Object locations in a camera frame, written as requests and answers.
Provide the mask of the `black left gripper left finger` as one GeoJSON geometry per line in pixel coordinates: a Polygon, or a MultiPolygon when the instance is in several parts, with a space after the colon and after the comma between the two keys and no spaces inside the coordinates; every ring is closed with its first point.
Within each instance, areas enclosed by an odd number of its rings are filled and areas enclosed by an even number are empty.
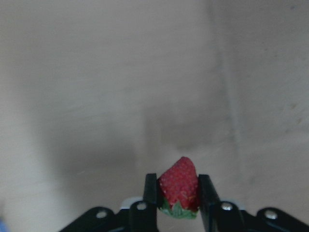
{"type": "Polygon", "coordinates": [[[147,174],[142,200],[133,203],[129,209],[129,227],[131,232],[158,231],[157,203],[157,176],[156,174],[147,174]]]}

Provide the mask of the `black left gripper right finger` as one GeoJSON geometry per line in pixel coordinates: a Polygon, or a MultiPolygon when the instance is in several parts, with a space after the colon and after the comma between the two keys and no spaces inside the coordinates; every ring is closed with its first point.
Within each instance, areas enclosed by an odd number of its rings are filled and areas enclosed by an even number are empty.
{"type": "Polygon", "coordinates": [[[220,200],[207,174],[198,176],[200,212],[206,232],[242,232],[244,219],[232,202],[220,200]]]}

